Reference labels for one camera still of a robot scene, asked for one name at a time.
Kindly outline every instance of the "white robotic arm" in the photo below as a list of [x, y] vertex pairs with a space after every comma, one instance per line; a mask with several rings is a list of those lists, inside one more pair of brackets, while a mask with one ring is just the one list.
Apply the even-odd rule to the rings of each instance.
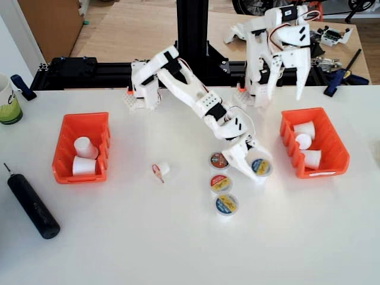
[[[222, 153], [233, 167], [257, 182], [263, 181], [268, 174], [267, 170], [271, 169], [268, 151], [254, 140], [242, 114], [236, 111], [238, 108], [224, 103], [215, 91], [207, 90], [185, 61], [177, 57], [178, 52], [171, 46], [147, 63], [135, 62], [138, 67], [132, 70], [134, 93], [126, 96], [140, 100], [142, 107], [151, 106], [153, 108], [149, 109], [154, 109], [159, 103], [157, 90], [160, 80], [175, 97], [204, 120], [216, 138], [230, 142], [229, 148]], [[185, 77], [185, 83], [173, 76], [177, 72]], [[154, 87], [148, 89], [150, 84], [154, 84]], [[256, 167], [257, 157], [260, 160], [259, 167]]]
[[255, 107], [269, 104], [285, 68], [297, 68], [296, 98], [300, 99], [311, 67], [306, 47], [310, 31], [304, 19], [309, 13], [306, 5], [273, 8], [230, 29], [225, 43], [235, 35], [247, 42], [245, 87], [247, 96], [255, 96]]

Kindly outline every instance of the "mug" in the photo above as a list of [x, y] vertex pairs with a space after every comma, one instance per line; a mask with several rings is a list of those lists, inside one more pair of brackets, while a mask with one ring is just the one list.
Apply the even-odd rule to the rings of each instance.
[[18, 104], [16, 93], [12, 88], [11, 80], [0, 73], [0, 123], [11, 125], [23, 117], [23, 111]]

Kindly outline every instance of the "wooden floor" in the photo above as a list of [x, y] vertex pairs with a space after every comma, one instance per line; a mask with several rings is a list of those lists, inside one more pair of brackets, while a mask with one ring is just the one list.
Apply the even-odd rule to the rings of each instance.
[[[175, 0], [119, 0], [126, 3], [140, 3], [144, 5], [159, 5], [165, 7], [175, 7]], [[91, 37], [96, 27], [107, 14], [113, 5], [111, 2], [91, 0], [85, 19], [89, 25], [83, 26], [77, 42], [72, 50], [71, 56], [77, 56], [79, 51]], [[235, 13], [231, 0], [209, 0], [209, 10], [214, 12]], [[344, 20], [328, 21], [343, 23]], [[352, 19], [352, 24], [357, 25], [363, 51], [366, 56], [372, 84], [380, 84], [380, 19]]]

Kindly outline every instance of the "wooden cabinet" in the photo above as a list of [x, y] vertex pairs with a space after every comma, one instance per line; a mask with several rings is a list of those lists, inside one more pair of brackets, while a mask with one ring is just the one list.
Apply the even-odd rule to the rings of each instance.
[[18, 0], [46, 62], [69, 56], [82, 28], [78, 0]]

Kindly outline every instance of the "orange plastic bin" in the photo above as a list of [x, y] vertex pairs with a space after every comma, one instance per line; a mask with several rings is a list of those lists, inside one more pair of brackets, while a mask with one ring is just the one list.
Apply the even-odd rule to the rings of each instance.
[[[280, 135], [287, 153], [292, 157], [292, 165], [296, 168], [298, 178], [315, 178], [321, 176], [340, 175], [346, 172], [350, 155], [341, 142], [332, 123], [323, 108], [282, 111]], [[293, 125], [312, 121], [315, 127], [315, 139], [309, 150], [321, 150], [321, 163], [317, 170], [305, 167], [305, 155], [299, 151]]]
[[[72, 162], [76, 155], [74, 141], [79, 137], [88, 137], [99, 149], [95, 175], [72, 175]], [[109, 138], [107, 112], [65, 115], [53, 159], [55, 180], [61, 184], [105, 181]]]

